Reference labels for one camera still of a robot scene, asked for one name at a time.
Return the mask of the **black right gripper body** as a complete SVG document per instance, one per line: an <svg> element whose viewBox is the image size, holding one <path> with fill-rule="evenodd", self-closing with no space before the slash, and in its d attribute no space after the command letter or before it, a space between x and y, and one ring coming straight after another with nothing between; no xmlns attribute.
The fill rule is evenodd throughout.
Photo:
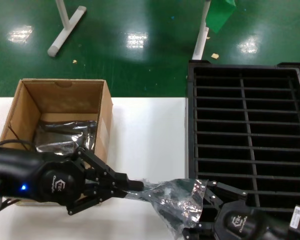
<svg viewBox="0 0 300 240"><path fill-rule="evenodd" d="M287 240L288 225L237 200L221 207L213 224L213 235L216 240Z"/></svg>

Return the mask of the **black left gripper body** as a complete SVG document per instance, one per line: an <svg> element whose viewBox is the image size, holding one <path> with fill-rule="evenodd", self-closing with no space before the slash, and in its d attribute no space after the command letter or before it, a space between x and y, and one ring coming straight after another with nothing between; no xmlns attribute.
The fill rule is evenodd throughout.
<svg viewBox="0 0 300 240"><path fill-rule="evenodd" d="M72 155L0 147L0 195L67 206L78 200L85 165Z"/></svg>

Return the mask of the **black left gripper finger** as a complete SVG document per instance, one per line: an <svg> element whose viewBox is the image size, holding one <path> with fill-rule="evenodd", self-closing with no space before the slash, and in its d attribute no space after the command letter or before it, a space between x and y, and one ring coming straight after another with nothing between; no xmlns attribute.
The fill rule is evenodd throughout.
<svg viewBox="0 0 300 240"><path fill-rule="evenodd" d="M111 198L125 198L128 193L121 190L115 186L110 186L106 188L99 188L98 190L93 190L91 195L87 195L73 203L66 206L68 215L73 216L79 212L87 210L88 208L94 207L100 203L103 203Z"/></svg>
<svg viewBox="0 0 300 240"><path fill-rule="evenodd" d="M91 150L79 147L76 155L89 165L85 172L85 179L97 183L102 189L117 188L122 191L144 190L144 183L130 180L126 173L114 171L104 161L97 157Z"/></svg>

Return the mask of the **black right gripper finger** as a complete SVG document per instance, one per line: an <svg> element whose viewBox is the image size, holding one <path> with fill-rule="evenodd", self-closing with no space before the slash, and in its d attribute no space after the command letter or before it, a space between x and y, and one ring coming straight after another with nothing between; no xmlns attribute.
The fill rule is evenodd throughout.
<svg viewBox="0 0 300 240"><path fill-rule="evenodd" d="M247 213L246 200L248 192L216 180L202 180L201 188L204 190L202 200L202 213L230 212Z"/></svg>
<svg viewBox="0 0 300 240"><path fill-rule="evenodd" d="M214 240L213 222L199 222L195 227L184 228L184 240Z"/></svg>

